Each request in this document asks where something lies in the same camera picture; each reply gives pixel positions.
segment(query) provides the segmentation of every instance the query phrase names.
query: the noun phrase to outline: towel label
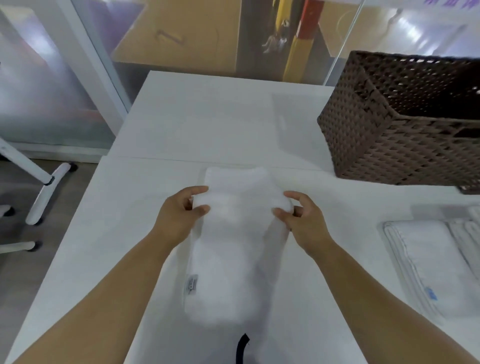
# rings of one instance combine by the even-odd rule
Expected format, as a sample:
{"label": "towel label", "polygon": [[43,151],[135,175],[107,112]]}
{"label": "towel label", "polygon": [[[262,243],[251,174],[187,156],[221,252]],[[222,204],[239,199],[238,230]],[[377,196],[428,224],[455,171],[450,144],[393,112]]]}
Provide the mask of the towel label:
{"label": "towel label", "polygon": [[431,300],[438,301],[437,295],[435,294],[433,289],[431,289],[430,287],[426,287],[425,291],[428,293],[428,296]]}
{"label": "towel label", "polygon": [[185,292],[187,294],[195,294],[197,291],[197,281],[198,281],[198,274],[192,274],[187,279],[187,284],[185,286]]}

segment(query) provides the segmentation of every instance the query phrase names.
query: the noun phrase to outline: right hand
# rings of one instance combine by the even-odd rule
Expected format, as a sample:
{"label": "right hand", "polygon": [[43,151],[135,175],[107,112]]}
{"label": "right hand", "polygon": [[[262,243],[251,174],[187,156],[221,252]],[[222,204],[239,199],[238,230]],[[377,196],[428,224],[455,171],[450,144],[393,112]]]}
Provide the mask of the right hand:
{"label": "right hand", "polygon": [[293,214],[281,208],[274,208],[272,212],[292,230],[298,245],[314,258],[323,248],[333,242],[324,215],[306,194],[296,191],[285,191],[283,194],[299,201],[302,206],[295,206]]}

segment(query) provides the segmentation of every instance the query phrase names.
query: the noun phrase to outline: left hand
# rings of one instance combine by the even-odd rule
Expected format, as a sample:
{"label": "left hand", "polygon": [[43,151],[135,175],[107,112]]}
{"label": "left hand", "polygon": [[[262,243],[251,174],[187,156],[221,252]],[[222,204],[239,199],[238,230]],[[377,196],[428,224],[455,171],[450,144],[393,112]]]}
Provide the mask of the left hand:
{"label": "left hand", "polygon": [[192,196],[208,191],[208,186],[187,187],[163,203],[150,235],[173,249],[190,234],[195,222],[210,211],[209,205],[192,209]]}

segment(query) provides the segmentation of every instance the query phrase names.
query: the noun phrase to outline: blue tag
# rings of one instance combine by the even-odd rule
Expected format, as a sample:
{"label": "blue tag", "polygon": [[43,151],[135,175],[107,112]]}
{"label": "blue tag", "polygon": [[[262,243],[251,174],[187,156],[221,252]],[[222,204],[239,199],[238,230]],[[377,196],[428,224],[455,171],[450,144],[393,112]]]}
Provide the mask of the blue tag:
{"label": "blue tag", "polygon": [[435,292],[433,291],[433,289],[431,289],[430,287],[426,287],[425,291],[428,293],[428,296],[430,297],[431,300],[438,301],[438,298]]}

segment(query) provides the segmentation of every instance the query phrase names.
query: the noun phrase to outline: hand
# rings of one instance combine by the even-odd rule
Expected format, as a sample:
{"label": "hand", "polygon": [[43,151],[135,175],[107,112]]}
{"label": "hand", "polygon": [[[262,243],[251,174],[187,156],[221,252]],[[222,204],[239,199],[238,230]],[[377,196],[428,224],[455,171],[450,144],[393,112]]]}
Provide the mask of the hand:
{"label": "hand", "polygon": [[208,191],[208,186],[187,187],[170,196],[163,203],[150,235],[168,248],[184,241],[195,222],[210,211],[209,205],[192,209],[192,196]]}
{"label": "hand", "polygon": [[314,258],[323,247],[333,242],[324,215],[306,194],[295,191],[285,191],[283,194],[300,201],[302,206],[295,206],[293,214],[281,208],[274,208],[272,212],[292,230],[298,245]]}

